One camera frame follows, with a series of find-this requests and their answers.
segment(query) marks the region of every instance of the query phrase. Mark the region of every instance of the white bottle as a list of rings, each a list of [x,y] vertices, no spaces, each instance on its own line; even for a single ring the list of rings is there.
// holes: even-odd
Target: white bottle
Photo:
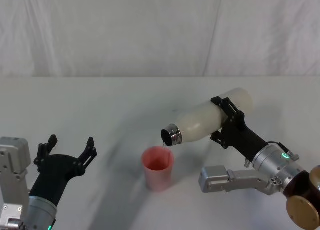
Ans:
[[[235,88],[219,96],[221,98],[229,97],[235,106],[244,113],[253,109],[252,98],[243,88]],[[168,146],[197,141],[219,130],[226,118],[225,112],[211,100],[208,100],[181,113],[174,124],[170,124],[161,131],[161,137]]]

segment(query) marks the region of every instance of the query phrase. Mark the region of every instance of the brown disc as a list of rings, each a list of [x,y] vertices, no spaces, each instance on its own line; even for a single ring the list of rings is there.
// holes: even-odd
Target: brown disc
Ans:
[[[306,230],[315,230],[320,225],[317,209],[302,196],[291,196],[286,202],[286,211],[292,221]]]
[[[309,179],[311,183],[320,191],[320,166],[316,166],[310,172]]]

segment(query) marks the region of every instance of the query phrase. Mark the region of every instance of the white table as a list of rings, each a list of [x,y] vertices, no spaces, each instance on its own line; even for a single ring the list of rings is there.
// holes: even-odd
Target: white table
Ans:
[[[286,198],[253,189],[202,193],[201,167],[244,169],[233,148],[205,138],[172,147],[173,186],[145,187],[140,156],[162,144],[160,131],[180,110],[234,87],[246,88],[255,110],[248,126],[265,140],[281,141],[308,171],[320,163],[320,78],[26,78],[0,80],[0,136],[24,137],[31,158],[56,134],[54,153],[79,156],[93,136],[98,157],[71,180],[58,205],[55,229],[229,230],[298,229]],[[37,168],[28,168],[32,186]]]

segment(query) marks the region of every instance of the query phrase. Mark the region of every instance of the black gripper bracket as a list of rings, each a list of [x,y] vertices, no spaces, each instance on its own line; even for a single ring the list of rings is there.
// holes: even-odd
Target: black gripper bracket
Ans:
[[[55,206],[58,205],[67,183],[76,176],[84,175],[86,168],[97,156],[92,137],[88,139],[83,153],[78,158],[61,154],[50,155],[57,141],[57,137],[52,135],[48,143],[39,145],[34,163],[38,166],[40,175],[30,191],[30,196],[42,197]]]
[[[224,149],[233,146],[252,161],[255,155],[267,146],[267,143],[247,127],[244,112],[239,110],[229,97],[222,99],[216,96],[211,98],[211,101],[227,115],[221,131],[212,133],[211,139]]]
[[[57,136],[53,134],[50,136],[48,143],[45,143],[45,144],[40,143],[38,147],[38,153],[36,155],[36,159],[33,161],[34,164],[39,166],[42,159],[50,155],[52,149],[56,146],[57,142],[58,142]]]

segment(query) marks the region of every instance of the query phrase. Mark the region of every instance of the green indicator light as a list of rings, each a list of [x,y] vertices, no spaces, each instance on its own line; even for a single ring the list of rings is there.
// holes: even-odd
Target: green indicator light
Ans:
[[[289,155],[288,155],[288,154],[285,154],[285,153],[282,153],[282,156],[283,156],[284,158],[290,158]]]

